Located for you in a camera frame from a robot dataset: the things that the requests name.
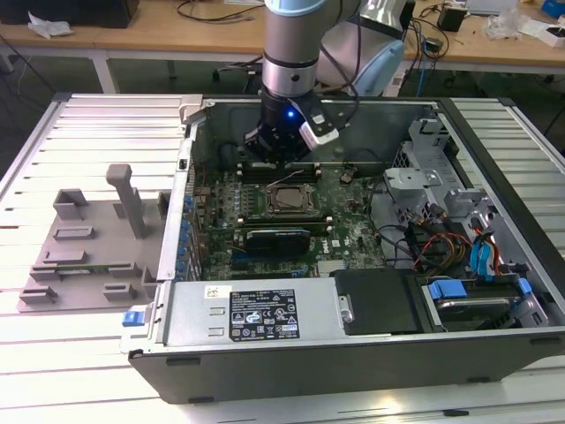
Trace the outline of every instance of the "desk leg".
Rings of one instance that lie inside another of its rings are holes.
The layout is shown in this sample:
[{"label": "desk leg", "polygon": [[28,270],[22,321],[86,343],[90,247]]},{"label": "desk leg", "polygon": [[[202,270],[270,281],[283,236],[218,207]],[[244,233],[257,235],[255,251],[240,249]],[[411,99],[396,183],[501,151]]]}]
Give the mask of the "desk leg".
[{"label": "desk leg", "polygon": [[1,73],[14,72],[14,67],[11,65],[10,58],[8,57],[8,55],[0,55],[0,72]]},{"label": "desk leg", "polygon": [[102,92],[106,95],[114,95],[119,93],[120,89],[112,75],[112,71],[109,68],[109,59],[105,53],[105,51],[97,51],[91,59],[94,63],[94,68],[96,70],[96,75],[98,75]]}]

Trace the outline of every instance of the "gray floor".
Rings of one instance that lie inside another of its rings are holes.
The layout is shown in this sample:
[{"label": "gray floor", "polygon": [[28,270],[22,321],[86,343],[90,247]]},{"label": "gray floor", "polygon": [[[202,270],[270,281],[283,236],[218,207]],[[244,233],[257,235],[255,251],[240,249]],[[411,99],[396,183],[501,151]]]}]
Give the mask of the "gray floor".
[{"label": "gray floor", "polygon": [[[34,57],[31,64],[57,91],[101,92],[94,67],[87,59]],[[22,78],[23,65],[23,61],[15,60],[14,72],[0,78],[0,176],[10,166],[51,98],[50,91],[29,68]],[[111,66],[122,93],[236,95],[242,93],[246,82],[246,76],[236,72],[223,73],[221,83],[212,82],[212,71],[216,67],[212,63],[177,62],[177,79],[174,80],[169,79],[163,61],[114,60]],[[565,104],[563,94],[557,90],[562,84],[546,84],[536,76],[459,72],[453,86],[447,88],[445,81],[453,77],[452,72],[428,72],[422,96],[509,97],[541,131]],[[418,81],[418,73],[413,72],[401,96],[414,96]],[[17,95],[18,84],[20,95]],[[548,138],[559,149],[565,148],[565,114],[555,123]]]}]

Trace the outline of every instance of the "warning label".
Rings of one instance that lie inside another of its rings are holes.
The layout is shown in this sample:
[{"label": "warning label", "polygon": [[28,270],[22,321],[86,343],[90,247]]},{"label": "warning label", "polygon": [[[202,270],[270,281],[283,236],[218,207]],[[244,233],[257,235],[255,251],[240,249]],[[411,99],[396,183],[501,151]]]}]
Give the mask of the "warning label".
[{"label": "warning label", "polygon": [[294,290],[232,291],[230,338],[234,342],[300,338]]}]

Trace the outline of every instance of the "aluminum platform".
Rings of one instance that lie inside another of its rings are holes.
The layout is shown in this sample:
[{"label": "aluminum platform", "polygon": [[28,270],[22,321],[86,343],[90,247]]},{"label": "aluminum platform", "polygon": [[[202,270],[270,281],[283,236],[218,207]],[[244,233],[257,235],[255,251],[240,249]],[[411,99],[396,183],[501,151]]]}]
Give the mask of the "aluminum platform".
[{"label": "aluminum platform", "polygon": [[[74,95],[53,102],[0,184],[0,422],[565,421],[565,356],[541,360],[502,382],[168,405],[119,353],[120,313],[18,314],[19,290],[52,222],[59,188],[80,188],[91,200],[116,199],[104,177],[115,162],[132,165],[142,198],[171,188],[184,134],[179,102],[180,95]],[[558,218],[565,212],[565,187],[556,152],[513,108],[496,101],[456,103],[563,251],[565,222]],[[470,415],[445,418],[444,411],[453,409]]]}]

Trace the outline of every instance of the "blue latch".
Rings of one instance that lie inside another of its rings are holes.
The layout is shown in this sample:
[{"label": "blue latch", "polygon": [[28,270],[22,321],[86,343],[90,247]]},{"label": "blue latch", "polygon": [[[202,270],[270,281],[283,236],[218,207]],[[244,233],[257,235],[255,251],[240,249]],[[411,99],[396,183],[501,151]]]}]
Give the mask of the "blue latch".
[{"label": "blue latch", "polygon": [[461,280],[435,280],[427,287],[434,300],[467,297],[467,291]]},{"label": "blue latch", "polygon": [[122,320],[123,327],[140,327],[145,325],[145,312],[143,311],[127,311],[124,312]]},{"label": "blue latch", "polygon": [[473,243],[471,248],[470,266],[471,271],[483,276],[486,281],[492,281],[493,276],[488,274],[488,258],[491,255],[491,247],[487,243]]},{"label": "blue latch", "polygon": [[518,286],[520,287],[520,290],[522,291],[522,294],[524,296],[528,293],[531,293],[530,283],[525,278],[518,279]]}]

